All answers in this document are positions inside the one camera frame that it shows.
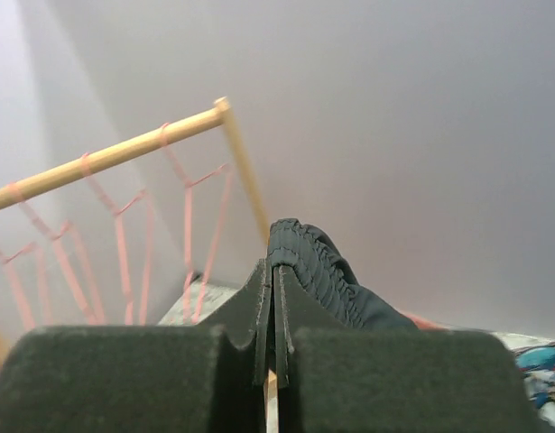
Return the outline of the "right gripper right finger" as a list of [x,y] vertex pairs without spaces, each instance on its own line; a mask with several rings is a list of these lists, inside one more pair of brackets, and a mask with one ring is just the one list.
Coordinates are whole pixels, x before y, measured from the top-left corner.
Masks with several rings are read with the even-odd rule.
[[354,330],[274,272],[282,432],[541,432],[502,342],[482,332]]

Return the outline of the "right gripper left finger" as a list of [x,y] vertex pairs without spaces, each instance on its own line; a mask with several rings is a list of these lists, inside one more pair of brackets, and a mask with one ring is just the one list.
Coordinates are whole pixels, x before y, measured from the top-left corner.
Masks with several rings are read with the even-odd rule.
[[263,432],[269,265],[195,326],[39,327],[0,372],[0,432]]

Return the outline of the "dark navy shorts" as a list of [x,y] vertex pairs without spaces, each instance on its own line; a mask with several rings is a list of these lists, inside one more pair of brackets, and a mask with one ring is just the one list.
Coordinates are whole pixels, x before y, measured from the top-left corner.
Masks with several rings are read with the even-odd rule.
[[416,331],[415,323],[362,286],[325,231],[295,218],[270,227],[266,257],[271,266],[289,266],[304,291],[346,327],[376,331]]

